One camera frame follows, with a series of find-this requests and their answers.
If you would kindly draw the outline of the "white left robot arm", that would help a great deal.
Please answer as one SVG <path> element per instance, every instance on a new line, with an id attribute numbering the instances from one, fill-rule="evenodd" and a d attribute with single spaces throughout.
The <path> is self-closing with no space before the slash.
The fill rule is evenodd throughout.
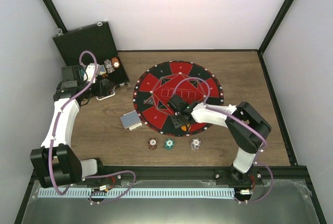
<path id="1" fill-rule="evenodd" d="M 106 179 L 106 171 L 97 159 L 79 160 L 71 149 L 75 118 L 81 106 L 91 97 L 113 96 L 114 86 L 100 75 L 99 64 L 87 67 L 73 65 L 61 69 L 62 81 L 53 95 L 54 115 L 40 148 L 30 154 L 34 171 L 43 188 L 78 183 L 88 176 L 99 185 Z"/>

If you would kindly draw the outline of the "brown chip stack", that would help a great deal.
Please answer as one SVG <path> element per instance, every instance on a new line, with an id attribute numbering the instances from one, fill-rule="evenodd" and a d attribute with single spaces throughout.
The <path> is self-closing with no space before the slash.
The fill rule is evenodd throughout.
<path id="1" fill-rule="evenodd" d="M 157 148 L 157 140 L 155 138 L 150 138 L 148 141 L 148 149 L 155 150 Z"/>

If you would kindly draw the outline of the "green chip stack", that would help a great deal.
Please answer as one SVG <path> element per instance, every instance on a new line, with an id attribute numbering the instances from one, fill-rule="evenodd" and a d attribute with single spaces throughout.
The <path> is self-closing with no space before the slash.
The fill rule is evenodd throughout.
<path id="1" fill-rule="evenodd" d="M 173 139 L 167 139 L 164 143 L 164 147 L 167 150 L 172 150 L 174 148 L 174 140 Z"/>

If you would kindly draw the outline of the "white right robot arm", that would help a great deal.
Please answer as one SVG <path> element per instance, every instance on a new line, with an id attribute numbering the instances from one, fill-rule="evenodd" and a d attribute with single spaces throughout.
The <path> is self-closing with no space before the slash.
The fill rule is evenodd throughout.
<path id="1" fill-rule="evenodd" d="M 180 96 L 172 96 L 168 106 L 174 111 L 171 116 L 175 128 L 194 123 L 205 123 L 225 127 L 229 130 L 238 151 L 230 167 L 230 176 L 235 183 L 242 184 L 250 177 L 250 169 L 257 153 L 267 145 L 271 133 L 270 124 L 248 102 L 237 106 L 217 106 L 205 102 L 185 102 Z"/>

